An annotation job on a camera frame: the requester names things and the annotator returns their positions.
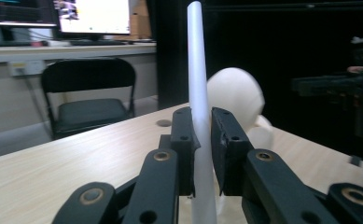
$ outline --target power outlet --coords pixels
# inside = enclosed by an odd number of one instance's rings
[[[8,62],[9,74],[13,77],[25,75],[26,62]]]
[[[43,60],[33,60],[26,62],[26,75],[39,75],[45,69]]]

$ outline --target monitor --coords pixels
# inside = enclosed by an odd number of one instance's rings
[[[0,30],[3,40],[14,40],[12,28],[57,26],[51,0],[0,0]]]
[[[62,38],[129,35],[129,0],[53,0]]]

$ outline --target floor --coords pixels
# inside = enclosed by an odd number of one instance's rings
[[[158,110],[158,97],[135,100],[134,106],[137,117],[155,112]],[[48,131],[48,123],[38,123],[0,133],[0,156],[51,141]]]

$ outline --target white tube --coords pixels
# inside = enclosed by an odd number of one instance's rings
[[[188,6],[188,78],[193,127],[201,144],[195,152],[196,198],[192,199],[192,223],[215,224],[216,200],[211,159],[202,5],[198,1]]]

